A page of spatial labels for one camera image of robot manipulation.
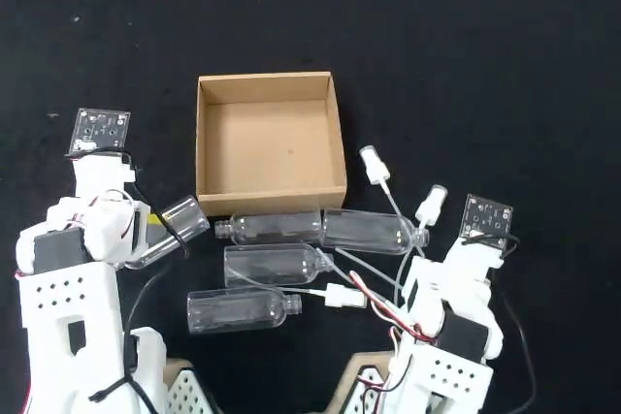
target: bottle neck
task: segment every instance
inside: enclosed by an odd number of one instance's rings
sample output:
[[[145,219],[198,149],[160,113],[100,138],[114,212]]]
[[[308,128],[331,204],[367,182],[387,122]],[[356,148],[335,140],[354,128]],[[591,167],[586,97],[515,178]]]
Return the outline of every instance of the bottle neck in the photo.
[[[213,233],[218,239],[231,238],[233,233],[233,224],[230,220],[220,220],[213,225]]]
[[[334,261],[332,254],[326,254],[325,252],[323,254],[316,252],[316,269],[318,272],[322,272],[322,271],[331,271],[332,270],[332,264],[331,262]]]
[[[299,314],[302,312],[302,298],[300,295],[285,295],[284,311],[287,315]]]

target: black cable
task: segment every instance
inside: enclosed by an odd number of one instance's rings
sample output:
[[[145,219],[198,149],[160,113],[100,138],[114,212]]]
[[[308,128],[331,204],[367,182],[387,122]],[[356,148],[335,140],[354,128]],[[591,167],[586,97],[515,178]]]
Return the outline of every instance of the black cable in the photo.
[[[121,156],[127,157],[130,168],[132,170],[135,170],[134,160],[133,160],[131,153],[127,149],[122,148],[122,147],[97,147],[97,148],[90,149],[90,150],[71,152],[69,154],[66,154],[65,156],[70,159],[77,160],[77,159],[81,159],[85,157],[86,155],[106,154],[106,153],[120,154]],[[175,229],[173,229],[173,227],[171,227],[171,225],[168,223],[168,221],[166,221],[166,219],[161,214],[161,212],[153,206],[153,203],[149,200],[149,198],[144,193],[144,191],[138,186],[138,183],[134,181],[133,183],[131,183],[131,185],[134,188],[134,191],[136,192],[140,200],[143,203],[151,207],[152,212],[155,214],[155,216],[160,221],[162,226],[166,229],[166,231],[173,238],[177,240],[177,242],[179,243],[183,251],[183,258],[187,259],[190,255],[190,250],[185,240],[175,231]],[[132,387],[132,389],[136,392],[138,397],[143,401],[143,403],[147,407],[149,414],[157,414],[157,410],[155,409],[155,406],[153,406],[153,403],[148,398],[148,395],[143,389],[143,387],[141,387],[140,384],[136,380],[134,380],[134,378],[132,377],[127,348],[129,348],[131,344],[131,330],[132,330],[132,324],[134,322],[134,318],[136,316],[136,310],[138,309],[140,303],[143,301],[147,292],[160,279],[162,279],[162,277],[164,277],[171,270],[171,268],[173,267],[175,263],[176,263],[175,261],[169,261],[158,273],[152,276],[147,281],[147,283],[143,285],[143,288],[140,290],[140,292],[138,293],[138,296],[134,300],[134,304],[132,305],[132,308],[129,312],[127,320],[125,321],[125,325],[123,326],[123,372],[124,372],[123,376],[120,379],[116,380],[109,387],[103,390],[100,390],[99,392],[96,392],[92,396],[88,397],[89,400],[93,402],[100,402],[104,400],[114,390],[116,390],[117,388],[127,383],[129,384],[129,386]]]
[[[505,414],[519,414],[519,413],[524,412],[529,407],[531,407],[531,405],[535,402],[535,399],[537,398],[537,378],[535,376],[535,366],[533,365],[533,359],[531,358],[531,352],[529,351],[529,348],[528,348],[526,332],[524,331],[524,328],[522,327],[522,323],[517,317],[517,314],[513,310],[513,307],[511,307],[511,304],[509,303],[507,295],[505,294],[503,289],[499,286],[498,278],[496,277],[495,271],[492,271],[492,283],[494,284],[496,291],[498,291],[498,294],[500,295],[501,300],[503,301],[503,305],[505,306],[505,309],[507,310],[508,316],[513,321],[513,324],[515,324],[517,331],[520,333],[522,351],[524,352],[524,360],[526,361],[526,368],[528,369],[528,376],[529,376],[529,380],[531,383],[531,394],[528,396],[528,398],[519,406],[505,413]]]
[[[508,240],[513,241],[513,246],[510,247],[503,254],[501,254],[501,259],[503,260],[506,259],[509,254],[514,252],[515,249],[517,249],[517,247],[520,244],[520,238],[510,233],[479,235],[476,237],[464,239],[462,241],[462,244],[475,244],[475,243],[482,242],[486,239],[508,239]],[[524,361],[526,362],[526,368],[528,369],[528,376],[529,376],[529,381],[531,384],[531,393],[522,404],[520,404],[519,406],[505,413],[505,414],[520,414],[524,412],[526,409],[528,409],[529,407],[531,407],[533,403],[535,402],[535,399],[537,398],[537,377],[535,375],[535,366],[533,364],[533,358],[531,357],[531,352],[528,348],[528,340],[526,338],[526,332],[524,331],[524,327],[522,327],[522,323],[520,322],[520,319],[517,317],[517,314],[513,310],[513,307],[511,306],[508,300],[507,294],[500,287],[498,276],[496,275],[495,270],[491,271],[490,282],[493,284],[494,288],[500,295],[501,300],[503,301],[503,306],[507,310],[509,318],[513,321],[513,324],[517,328],[517,331],[520,333],[520,342],[522,344],[522,351],[524,353]]]
[[[367,398],[367,393],[369,391],[374,391],[374,392],[378,392],[378,393],[394,392],[395,390],[397,390],[401,386],[402,383],[404,383],[404,380],[406,379],[406,375],[408,374],[408,370],[409,370],[409,366],[410,365],[411,365],[411,355],[409,356],[408,365],[406,366],[406,369],[404,370],[403,375],[401,376],[399,381],[394,386],[392,386],[390,388],[367,387],[365,389],[365,391],[362,394],[362,414],[365,414],[365,399]]]
[[[515,249],[520,245],[520,238],[511,233],[485,233],[483,235],[477,235],[475,237],[466,238],[462,241],[462,244],[476,244],[484,242],[486,239],[507,239],[513,241],[513,245],[501,254],[501,259],[505,259],[509,254],[515,252]]]

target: white spray nozzle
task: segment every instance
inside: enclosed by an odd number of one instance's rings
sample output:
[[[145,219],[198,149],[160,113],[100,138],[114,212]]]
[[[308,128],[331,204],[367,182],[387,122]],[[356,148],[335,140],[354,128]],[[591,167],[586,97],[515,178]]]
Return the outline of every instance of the white spray nozzle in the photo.
[[[436,225],[436,221],[438,221],[438,217],[440,216],[442,204],[444,204],[444,199],[446,199],[447,194],[448,191],[446,191],[445,187],[434,184],[427,195],[427,199],[420,203],[415,214],[416,220],[424,223],[426,226],[433,227]]]
[[[386,179],[390,178],[390,172],[377,155],[376,149],[372,145],[367,145],[360,149],[365,167],[367,168],[367,178],[371,184],[385,184]]]

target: circuit board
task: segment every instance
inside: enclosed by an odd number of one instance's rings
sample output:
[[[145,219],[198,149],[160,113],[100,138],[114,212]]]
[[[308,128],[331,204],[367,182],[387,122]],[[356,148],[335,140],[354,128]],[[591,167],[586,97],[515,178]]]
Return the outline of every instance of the circuit board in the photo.
[[[95,147],[123,147],[129,116],[129,111],[79,109],[69,152]]]
[[[512,216],[513,207],[469,194],[459,236],[471,238],[481,233],[506,235],[511,226]],[[504,238],[484,239],[481,243],[503,250],[507,246],[507,240]]]

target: perforated plate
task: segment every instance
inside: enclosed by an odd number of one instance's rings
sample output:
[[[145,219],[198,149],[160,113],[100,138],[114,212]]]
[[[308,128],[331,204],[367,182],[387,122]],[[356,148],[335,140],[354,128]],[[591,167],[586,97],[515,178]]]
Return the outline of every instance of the perforated plate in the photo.
[[[434,346],[417,345],[414,349],[417,385],[433,393],[470,404],[480,409],[485,402],[494,370],[473,363]]]
[[[79,109],[69,152],[94,147],[123,147],[129,116],[129,111]]]
[[[383,383],[383,378],[381,378],[379,371],[374,366],[366,366],[364,368],[361,367],[358,375],[366,378],[367,380],[371,380],[374,383]],[[356,384],[352,387],[351,392],[349,392],[347,403],[343,407],[341,414],[362,414],[363,402],[365,404],[364,412],[373,412],[375,403],[377,402],[377,392],[369,390],[365,398],[362,399],[366,388],[367,387],[365,387],[362,382],[356,382]]]
[[[168,392],[169,414],[213,414],[194,372],[182,370]]]

